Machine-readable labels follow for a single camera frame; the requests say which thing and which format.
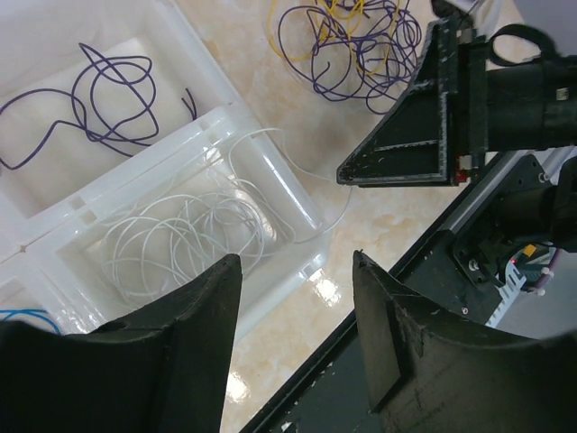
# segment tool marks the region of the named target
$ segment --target plastic storage bin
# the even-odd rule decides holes
[[[45,320],[30,314],[17,314],[9,318],[7,311],[14,309],[46,309],[46,305],[40,303],[33,292],[40,289],[54,291],[51,283],[46,279],[34,263],[26,256],[19,253],[0,264],[0,321],[21,320],[31,325],[55,332],[55,329]],[[59,301],[52,297],[49,301],[52,311],[57,311]],[[41,317],[49,318],[59,329],[59,332],[72,332],[78,329],[73,317],[68,317],[64,322],[58,321],[57,317],[45,313],[33,313]]]
[[[20,248],[18,245],[16,245],[12,239],[9,239],[7,235],[0,232],[0,263],[12,257],[19,251]]]
[[[189,124],[191,115],[180,100],[187,95],[186,88],[192,92],[198,115],[240,101],[171,1],[4,0],[0,4],[0,106],[34,88],[69,91],[78,73],[89,65],[80,42],[106,56],[141,55],[152,60],[157,93],[151,111],[160,133],[148,143]],[[135,68],[125,72],[133,74],[127,75],[130,79],[138,73]],[[95,76],[92,70],[82,78],[77,96],[87,105],[87,124],[103,134],[106,128],[88,103]],[[147,83],[138,86],[149,101],[152,89]],[[134,94],[106,80],[98,81],[95,99],[110,124],[142,108]],[[21,161],[60,119],[74,121],[70,98],[63,95],[40,93],[10,105],[0,115],[0,157],[11,164]],[[143,136],[153,125],[144,117],[123,127],[130,136]],[[142,149],[126,145],[131,147],[123,149],[130,153]],[[157,160],[173,151],[155,147],[146,152]],[[147,160],[127,159],[90,142],[77,128],[60,124],[30,163],[19,170],[0,167],[0,223],[18,244],[28,245],[86,203],[148,170]]]
[[[223,140],[200,134],[27,250],[78,330],[175,290],[230,252],[244,274],[238,340],[323,265],[330,235],[316,206],[269,137],[247,136],[256,121],[242,125]]]

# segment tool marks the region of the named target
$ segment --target bolt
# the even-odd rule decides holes
[[[471,271],[478,271],[479,270],[479,264],[477,263],[477,261],[475,259],[470,259],[469,269]]]
[[[558,101],[566,101],[569,99],[569,88],[558,88],[555,93]]]

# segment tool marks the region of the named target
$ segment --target blue wire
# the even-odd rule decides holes
[[[39,318],[40,320],[48,323],[54,329],[54,333],[56,335],[62,335],[58,329],[58,325],[56,325],[56,323],[54,323],[50,318],[43,316],[43,314],[48,315],[48,311],[45,309],[0,309],[0,314],[7,314],[7,316],[2,319],[3,322],[19,314],[24,314],[25,316],[30,316],[31,318]]]

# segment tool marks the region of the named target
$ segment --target strap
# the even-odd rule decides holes
[[[559,54],[555,47],[553,40],[547,36],[545,33],[537,30],[535,27],[530,27],[524,24],[509,24],[501,27],[493,36],[489,39],[489,60],[498,66],[515,66],[518,63],[514,63],[510,60],[503,59],[497,52],[495,52],[495,40],[500,36],[516,36],[519,39],[524,39],[534,43],[541,51],[541,57],[546,60],[558,59]]]

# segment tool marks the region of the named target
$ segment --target white plastic tray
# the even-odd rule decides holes
[[[16,245],[12,239],[9,239],[7,235],[0,232],[0,263],[12,257],[19,251],[20,248],[18,245]]]
[[[0,4],[0,105],[32,88],[68,91],[78,72],[88,65],[79,42],[105,55],[152,59],[151,74],[158,92],[151,109],[160,134],[150,143],[189,124],[190,114],[180,101],[185,88],[192,92],[199,115],[241,101],[171,1],[4,0]],[[87,95],[90,81],[88,77],[78,97]],[[131,106],[136,102],[133,95],[127,96],[115,86],[104,83],[97,91],[100,111],[111,122],[142,108]],[[8,107],[0,116],[0,155],[11,163],[21,161],[59,119],[73,120],[65,97],[39,94]],[[88,123],[95,124],[90,110]],[[191,134],[198,132],[190,127]],[[143,135],[151,126],[149,121],[139,120],[130,123],[130,128],[131,133]],[[156,160],[173,151],[167,146],[154,147],[146,152],[156,152],[151,156]],[[141,148],[132,145],[130,149],[137,152]],[[0,223],[18,244],[26,246],[86,203],[148,170],[147,160],[127,160],[91,143],[79,130],[58,126],[28,165],[15,171],[0,169]]]
[[[40,303],[33,293],[54,291],[50,281],[42,274],[26,254],[20,253],[0,264],[0,309],[47,309],[44,302]],[[49,301],[50,309],[58,311],[62,305],[57,298],[52,297]],[[0,320],[6,314],[0,314]],[[15,316],[31,325],[54,332],[53,328],[41,319],[25,315]],[[59,331],[62,333],[78,332],[78,323],[70,316],[65,322],[58,320],[58,315],[51,316],[56,321]]]
[[[244,119],[242,125],[244,131],[258,129],[254,120],[251,123]],[[265,236],[263,257],[256,265],[253,266],[251,257],[241,254],[243,269],[253,269],[244,275],[237,340],[323,265],[330,235],[319,235],[323,231],[323,220],[315,204],[266,134],[249,136],[232,147],[242,136],[244,132],[218,140],[210,130],[198,135],[165,161],[115,193],[90,203],[78,212],[78,216],[29,247],[28,253],[58,288],[57,297],[66,298],[70,315],[80,318],[82,325],[78,331],[92,330],[121,317],[184,283],[147,262],[144,272],[152,295],[146,296],[140,263],[136,262],[119,264],[122,280],[122,287],[119,287],[111,280],[110,265],[103,263],[111,260],[116,248],[114,240],[122,230],[106,238],[107,232],[120,221],[140,215],[140,209],[158,200],[182,195],[199,196],[220,190],[223,185],[229,185],[229,179],[252,182],[260,192],[247,187],[236,189],[234,194],[250,201],[257,209]],[[234,170],[231,170],[228,159],[231,149],[230,163]],[[284,222],[262,205],[263,199],[276,215],[282,216]],[[176,217],[185,201],[185,198],[178,197],[162,202],[146,216],[159,220]],[[286,224],[292,227],[294,234]],[[144,228],[135,226],[124,239]],[[231,245],[239,248],[250,235],[235,229]],[[312,242],[302,243],[311,238],[314,238]],[[144,259],[170,267],[168,239],[168,231],[151,236],[146,241],[149,247]],[[141,257],[142,247],[140,240],[132,244],[131,257]],[[235,252],[234,248],[231,246],[230,252]],[[255,254],[252,245],[246,253]],[[190,279],[202,271],[200,267],[195,271],[186,265],[187,257],[183,252],[179,251],[176,256],[184,263],[183,269]],[[200,262],[206,267],[212,264],[195,257],[195,263]]]

